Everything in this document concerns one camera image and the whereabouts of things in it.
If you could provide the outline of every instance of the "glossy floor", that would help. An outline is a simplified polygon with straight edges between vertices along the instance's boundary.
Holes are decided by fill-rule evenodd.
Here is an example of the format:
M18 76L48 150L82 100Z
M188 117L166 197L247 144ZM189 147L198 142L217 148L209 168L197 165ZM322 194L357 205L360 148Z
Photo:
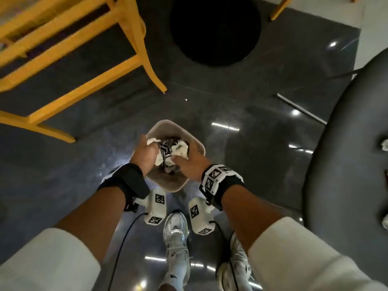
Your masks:
M239 63L211 68L190 61L174 45L169 31L172 1L138 0L147 25L146 46L168 88L165 95L143 69L133 71L47 121L77 137L74 144L0 125L0 261L92 195L102 176L128 161L140 134L161 119L187 129L206 146L213 162L238 171L255 195L299 220L304 175L324 127L273 95L281 92L327 120L350 77L327 78L353 69L356 44L349 43L358 38L359 29L293 9L284 11L281 22L268 23L274 5L255 0L262 19L255 49ZM331 47L333 40L343 47ZM132 54L121 29L113 27L1 94L1 109L27 115ZM188 201L199 194L197 187L189 182L181 192L169 194L168 210L186 213ZM225 215L215 216L229 237ZM123 214L96 291L106 290L134 217ZM211 268L221 259L222 241L217 232L190 234L192 260L204 267L194 268L186 290L216 290ZM138 221L124 244L112 290L132 290L143 280L147 289L156 289L167 266L145 257L163 258L164 252L162 226Z

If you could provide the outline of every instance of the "person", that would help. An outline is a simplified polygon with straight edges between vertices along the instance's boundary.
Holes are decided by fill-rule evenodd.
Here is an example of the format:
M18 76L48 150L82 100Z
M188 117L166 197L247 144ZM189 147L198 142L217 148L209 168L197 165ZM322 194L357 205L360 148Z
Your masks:
M153 168L157 154L157 144L147 146L142 135L130 163L114 173L116 179L104 181L55 227L41 232L0 266L0 289L90 291L128 200L144 197L147 191L136 180L143 180ZM264 290L388 290L350 258L254 196L231 169L212 166L195 143L190 143L188 159L173 157L173 161L185 176L214 194L214 204L225 211L235 230L231 266L222 265L217 271L222 291L250 290L251 268ZM209 173L213 167L228 175L217 185L209 181L217 179L217 174ZM188 281L187 236L185 216L169 215L163 230L168 271L161 291L182 291Z

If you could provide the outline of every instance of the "black cable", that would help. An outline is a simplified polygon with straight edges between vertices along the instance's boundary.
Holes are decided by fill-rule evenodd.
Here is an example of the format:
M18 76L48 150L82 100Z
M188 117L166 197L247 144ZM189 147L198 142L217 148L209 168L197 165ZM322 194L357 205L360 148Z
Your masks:
M225 238L224 233L222 232L220 225L218 225L218 223L215 220L211 221L210 223L211 224L215 224L218 227L218 230L220 231L221 236L225 239L226 243L228 243L228 240ZM234 269L233 269L232 262L230 261L230 259L229 259L229 264L230 264L230 269L232 270L232 275L233 275L234 283L236 285L237 291L239 291L239 286L237 285L236 275L234 274Z
M114 263L114 267L113 267L113 272L112 272L112 277L111 277L111 280L109 282L109 287L108 287L108 291L110 291L111 289L111 286L112 286L112 282L113 282L113 277L114 277L114 272L116 271L116 267L117 267L117 262L119 261L119 256L120 256L120 253L121 253L121 250L123 249L123 245L124 245L124 241L125 241L125 238L127 237L128 233L129 233L129 230L132 228L133 224L135 223L135 221L138 220L139 217L141 217L142 215L147 215L148 213L142 213L142 214L139 214L132 222L132 224L129 226L127 232L125 233L125 236L123 238L123 242L121 243L120 245L120 248L119 248L119 252L117 253L117 258L116 258L116 262Z

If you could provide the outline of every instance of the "white sleeve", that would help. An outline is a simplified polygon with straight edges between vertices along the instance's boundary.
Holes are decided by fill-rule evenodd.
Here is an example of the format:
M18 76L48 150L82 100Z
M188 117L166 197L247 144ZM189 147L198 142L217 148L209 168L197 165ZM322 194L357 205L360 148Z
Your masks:
M78 238L46 229L0 266L0 290L90 291L100 269Z
M265 230L248 257L265 291L388 291L289 217Z

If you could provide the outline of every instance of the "white sneaker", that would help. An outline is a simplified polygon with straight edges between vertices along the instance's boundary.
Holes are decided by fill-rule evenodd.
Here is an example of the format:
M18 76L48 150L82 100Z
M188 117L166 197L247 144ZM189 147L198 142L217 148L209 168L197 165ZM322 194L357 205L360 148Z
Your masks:
M233 233L230 240L231 257L230 262L233 266L234 276L229 262L224 262L217 270L218 288L220 291L236 291L235 279L237 281L246 280L246 286L249 286L248 280L251 276L251 266L248 262L248 256L245 254L240 241L237 239L236 233Z
M167 264L169 270L177 269L177 274L185 272L183 286L190 277L190 256L187 249L189 225L181 212L171 213L164 224L163 240L167 247Z

